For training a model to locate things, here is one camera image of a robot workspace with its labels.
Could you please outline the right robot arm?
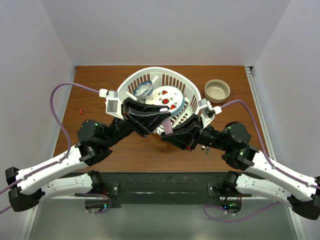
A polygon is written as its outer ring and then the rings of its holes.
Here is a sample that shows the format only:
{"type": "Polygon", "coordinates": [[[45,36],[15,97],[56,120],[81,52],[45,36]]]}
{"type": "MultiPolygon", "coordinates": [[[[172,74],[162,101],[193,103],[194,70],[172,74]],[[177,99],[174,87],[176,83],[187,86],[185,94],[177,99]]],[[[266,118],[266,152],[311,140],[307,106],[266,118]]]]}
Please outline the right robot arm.
{"type": "Polygon", "coordinates": [[[297,215],[318,220],[320,217],[320,178],[291,170],[265,156],[249,144],[251,135],[240,122],[232,122],[222,131],[203,127],[193,115],[161,140],[186,151],[197,145],[223,151],[222,159],[234,169],[222,184],[214,188],[221,196],[255,195],[290,207],[297,215]]]}

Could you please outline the pink highlighter pen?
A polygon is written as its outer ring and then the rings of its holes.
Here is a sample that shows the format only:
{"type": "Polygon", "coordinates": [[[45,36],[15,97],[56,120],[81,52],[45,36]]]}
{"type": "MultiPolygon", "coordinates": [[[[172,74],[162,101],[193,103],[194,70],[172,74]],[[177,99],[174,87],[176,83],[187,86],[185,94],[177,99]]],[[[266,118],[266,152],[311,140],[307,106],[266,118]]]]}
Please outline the pink highlighter pen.
{"type": "Polygon", "coordinates": [[[164,129],[165,135],[169,135],[173,133],[172,124],[169,118],[163,122],[163,129],[164,129]]]}

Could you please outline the purple highlighter cap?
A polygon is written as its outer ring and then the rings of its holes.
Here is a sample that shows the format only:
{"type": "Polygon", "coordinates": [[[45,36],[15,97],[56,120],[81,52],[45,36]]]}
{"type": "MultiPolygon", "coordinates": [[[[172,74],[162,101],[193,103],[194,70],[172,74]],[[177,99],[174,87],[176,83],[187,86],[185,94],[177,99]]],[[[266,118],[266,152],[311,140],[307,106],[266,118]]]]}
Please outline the purple highlighter cap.
{"type": "Polygon", "coordinates": [[[161,108],[159,111],[160,112],[168,112],[169,110],[167,108],[161,108]]]}

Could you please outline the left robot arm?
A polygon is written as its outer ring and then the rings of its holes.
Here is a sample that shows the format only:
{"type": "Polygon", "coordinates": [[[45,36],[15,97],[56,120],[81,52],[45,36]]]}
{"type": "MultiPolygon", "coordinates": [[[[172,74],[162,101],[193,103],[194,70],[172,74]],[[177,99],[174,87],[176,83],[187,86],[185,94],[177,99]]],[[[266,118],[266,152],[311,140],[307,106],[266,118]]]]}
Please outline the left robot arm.
{"type": "Polygon", "coordinates": [[[15,212],[29,210],[47,196],[42,189],[61,177],[102,162],[111,153],[111,147],[133,132],[146,137],[171,117],[167,105],[145,104],[126,98],[120,105],[122,118],[115,117],[107,125],[95,120],[84,121],[78,132],[78,143],[67,151],[33,167],[5,170],[8,199],[15,212]]]}

